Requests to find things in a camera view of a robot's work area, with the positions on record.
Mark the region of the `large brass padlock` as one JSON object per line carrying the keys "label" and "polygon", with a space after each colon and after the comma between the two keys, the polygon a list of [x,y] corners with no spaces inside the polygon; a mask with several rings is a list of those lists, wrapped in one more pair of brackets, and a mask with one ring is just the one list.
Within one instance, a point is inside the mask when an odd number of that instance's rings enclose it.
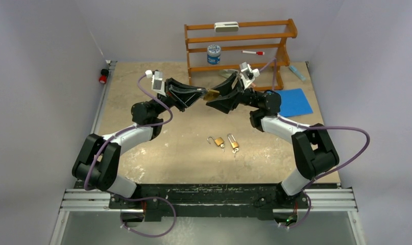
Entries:
{"label": "large brass padlock", "polygon": [[211,101],[220,96],[220,92],[214,89],[209,89],[206,94],[203,96],[203,100]]}

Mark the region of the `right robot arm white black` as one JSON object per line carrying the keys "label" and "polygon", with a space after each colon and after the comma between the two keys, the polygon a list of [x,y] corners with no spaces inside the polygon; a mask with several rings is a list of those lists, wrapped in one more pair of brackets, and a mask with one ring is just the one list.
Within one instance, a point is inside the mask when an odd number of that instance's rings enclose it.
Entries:
{"label": "right robot arm white black", "polygon": [[217,92],[217,96],[209,100],[207,106],[226,114],[238,105],[253,107],[254,110],[250,111],[252,127],[292,145],[296,169],[278,185],[276,201],[279,206],[289,207],[310,181],[338,165],[338,153],[323,125],[299,124],[282,117],[281,96],[277,92],[244,88],[236,73],[212,90]]}

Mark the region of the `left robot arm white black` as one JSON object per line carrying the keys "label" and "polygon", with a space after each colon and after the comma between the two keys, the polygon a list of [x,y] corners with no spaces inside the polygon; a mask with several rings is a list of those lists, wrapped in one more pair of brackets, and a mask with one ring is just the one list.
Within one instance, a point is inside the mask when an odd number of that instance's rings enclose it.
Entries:
{"label": "left robot arm white black", "polygon": [[85,190],[98,189],[120,195],[122,203],[130,209],[141,204],[141,194],[136,191],[134,181],[118,173],[121,155],[160,134],[162,126],[170,122],[159,118],[161,113],[167,111],[172,116],[171,107],[183,112],[208,92],[206,88],[182,84],[172,78],[156,77],[152,77],[156,96],[143,87],[140,90],[151,100],[133,105],[133,124],[103,136],[88,135],[72,168],[72,175],[84,182]]}

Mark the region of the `key in long padlock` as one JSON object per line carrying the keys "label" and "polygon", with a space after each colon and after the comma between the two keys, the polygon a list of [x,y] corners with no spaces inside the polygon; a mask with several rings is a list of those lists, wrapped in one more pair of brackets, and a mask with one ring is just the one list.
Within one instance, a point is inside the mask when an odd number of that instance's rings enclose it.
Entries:
{"label": "key in long padlock", "polygon": [[235,157],[236,156],[236,153],[239,151],[239,148],[234,148],[233,150],[232,150],[232,153],[233,153],[233,156]]}

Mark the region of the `grey stapler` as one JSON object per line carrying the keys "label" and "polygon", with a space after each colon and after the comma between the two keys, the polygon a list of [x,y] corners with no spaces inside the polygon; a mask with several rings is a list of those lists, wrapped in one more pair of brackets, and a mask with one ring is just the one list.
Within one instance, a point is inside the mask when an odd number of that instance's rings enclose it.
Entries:
{"label": "grey stapler", "polygon": [[222,69],[219,70],[219,75],[225,79],[229,78],[233,73],[238,74],[239,71],[236,69]]}

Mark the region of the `blue white jar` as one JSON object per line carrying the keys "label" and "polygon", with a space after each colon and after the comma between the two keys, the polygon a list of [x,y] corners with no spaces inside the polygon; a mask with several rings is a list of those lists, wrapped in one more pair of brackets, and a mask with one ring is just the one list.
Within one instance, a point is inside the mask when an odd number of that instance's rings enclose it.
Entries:
{"label": "blue white jar", "polygon": [[210,65],[217,65],[221,60],[221,47],[216,44],[207,47],[207,63]]}

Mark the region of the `white red marker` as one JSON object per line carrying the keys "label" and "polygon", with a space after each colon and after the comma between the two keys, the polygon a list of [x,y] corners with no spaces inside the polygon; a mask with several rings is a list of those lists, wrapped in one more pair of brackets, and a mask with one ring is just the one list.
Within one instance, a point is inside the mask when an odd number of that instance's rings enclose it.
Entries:
{"label": "white red marker", "polygon": [[264,52],[262,52],[262,51],[255,52],[255,51],[245,51],[245,50],[243,50],[242,53],[243,54],[250,54],[250,55],[258,55],[258,56],[263,56],[264,55]]}

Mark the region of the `long shackle brass padlock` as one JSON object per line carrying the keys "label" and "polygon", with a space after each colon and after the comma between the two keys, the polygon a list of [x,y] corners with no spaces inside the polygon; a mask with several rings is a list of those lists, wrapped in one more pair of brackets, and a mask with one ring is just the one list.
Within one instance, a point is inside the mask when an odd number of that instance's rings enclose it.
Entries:
{"label": "long shackle brass padlock", "polygon": [[236,141],[236,139],[235,139],[235,137],[234,137],[233,134],[229,133],[229,134],[227,135],[227,138],[228,138],[228,140],[229,140],[229,142],[230,142],[230,145],[231,145],[231,147],[232,147],[232,150],[233,150],[234,148],[239,148],[239,144],[238,144],[238,142]]}

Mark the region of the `orange wooden shelf rack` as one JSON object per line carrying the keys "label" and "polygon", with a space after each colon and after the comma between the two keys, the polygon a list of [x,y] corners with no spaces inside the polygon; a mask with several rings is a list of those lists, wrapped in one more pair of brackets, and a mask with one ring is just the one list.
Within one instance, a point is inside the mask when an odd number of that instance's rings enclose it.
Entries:
{"label": "orange wooden shelf rack", "polygon": [[[260,63],[249,65],[252,69],[262,71],[265,68],[274,70],[271,85],[254,88],[257,91],[265,90],[282,90],[284,88],[283,80],[280,75],[280,68],[290,65],[290,58],[287,53],[286,43],[289,38],[296,38],[298,35],[297,27],[294,21],[273,20],[273,21],[253,21],[238,22],[238,32],[216,33],[214,24],[196,24],[184,26],[184,42],[186,47],[186,58],[190,59],[191,54],[205,53],[206,63],[204,65],[192,65],[187,61],[187,74],[189,84],[192,84],[192,73],[219,71],[222,69],[239,69],[242,63],[240,58],[230,61],[228,55],[234,55],[237,52],[245,51],[275,51],[271,61],[262,59]],[[207,63],[207,47],[216,44],[221,47],[221,60],[217,65]]]}

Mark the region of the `white rectangular box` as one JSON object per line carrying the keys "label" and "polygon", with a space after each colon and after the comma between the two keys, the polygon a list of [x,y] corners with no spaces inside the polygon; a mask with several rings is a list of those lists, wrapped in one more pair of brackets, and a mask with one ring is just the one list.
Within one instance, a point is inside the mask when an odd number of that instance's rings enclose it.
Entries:
{"label": "white rectangular box", "polygon": [[238,32],[239,24],[237,21],[216,22],[213,28],[216,33]]}

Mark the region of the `light blue eraser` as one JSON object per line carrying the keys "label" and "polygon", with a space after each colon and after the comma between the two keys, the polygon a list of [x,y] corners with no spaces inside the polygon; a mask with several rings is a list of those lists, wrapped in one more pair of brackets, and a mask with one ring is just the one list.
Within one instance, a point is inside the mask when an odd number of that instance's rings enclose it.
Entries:
{"label": "light blue eraser", "polygon": [[306,80],[306,78],[301,74],[301,72],[295,66],[290,65],[288,68],[296,77],[298,77],[298,79],[300,79],[301,81]]}

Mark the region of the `red emergency stop button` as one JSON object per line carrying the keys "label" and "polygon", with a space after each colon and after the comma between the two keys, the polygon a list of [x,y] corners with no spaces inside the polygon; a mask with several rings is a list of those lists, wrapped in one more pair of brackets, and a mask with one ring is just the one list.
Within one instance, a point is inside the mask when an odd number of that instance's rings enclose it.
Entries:
{"label": "red emergency stop button", "polygon": [[101,69],[100,71],[100,77],[99,77],[99,82],[101,84],[106,84],[107,83],[107,79],[109,77],[109,70],[108,69]]}

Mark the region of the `black base frame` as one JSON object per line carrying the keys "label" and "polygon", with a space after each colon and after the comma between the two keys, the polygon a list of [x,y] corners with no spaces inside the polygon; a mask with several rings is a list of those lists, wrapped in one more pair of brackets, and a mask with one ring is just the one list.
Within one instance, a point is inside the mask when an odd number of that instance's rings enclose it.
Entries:
{"label": "black base frame", "polygon": [[256,218],[291,226],[314,210],[315,194],[338,191],[336,184],[313,184],[282,197],[278,184],[140,184],[130,198],[110,194],[110,210],[126,223],[159,222],[164,217]]}

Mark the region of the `aluminium rail frame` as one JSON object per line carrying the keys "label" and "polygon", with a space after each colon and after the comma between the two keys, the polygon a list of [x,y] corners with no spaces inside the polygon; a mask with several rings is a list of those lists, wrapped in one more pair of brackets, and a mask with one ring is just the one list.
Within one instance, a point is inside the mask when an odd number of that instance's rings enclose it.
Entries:
{"label": "aluminium rail frame", "polygon": [[[330,130],[329,126],[323,125],[323,128],[327,130],[327,132],[329,132]],[[341,166],[342,165],[339,162],[338,165],[332,168],[331,170],[323,174],[320,174],[314,180],[310,181],[303,190],[311,187],[313,184],[317,184],[318,179],[337,171],[338,169],[341,168]],[[80,212],[80,211],[103,212],[106,210],[110,210],[107,207],[110,201],[109,193],[102,192],[101,190],[98,190],[98,189],[87,191],[84,189],[84,182],[82,180],[78,180],[78,181],[82,182],[82,185],[79,188],[68,189],[65,191],[65,194],[63,196],[62,205],[61,205],[61,208],[65,212]],[[333,192],[329,190],[325,194],[317,193],[315,194],[314,197],[316,201],[314,204],[313,211],[330,212],[330,213],[331,212],[346,212],[348,219],[350,221],[350,224],[351,224],[355,242],[357,244],[364,244],[365,240],[361,236],[361,232],[357,224],[357,219],[355,217],[357,205],[356,205],[354,194],[352,191],[338,188],[338,191],[336,194],[333,194]],[[133,223],[123,222],[120,210],[113,210],[113,211],[117,211],[120,213],[121,227],[123,229],[126,229],[127,231],[133,232],[133,227],[132,227]],[[267,220],[267,221],[272,221],[278,227],[289,230],[289,229],[293,229],[301,225],[304,220],[305,220],[305,217],[302,217],[300,221],[296,222],[295,224],[291,226],[285,226],[273,220]]]}

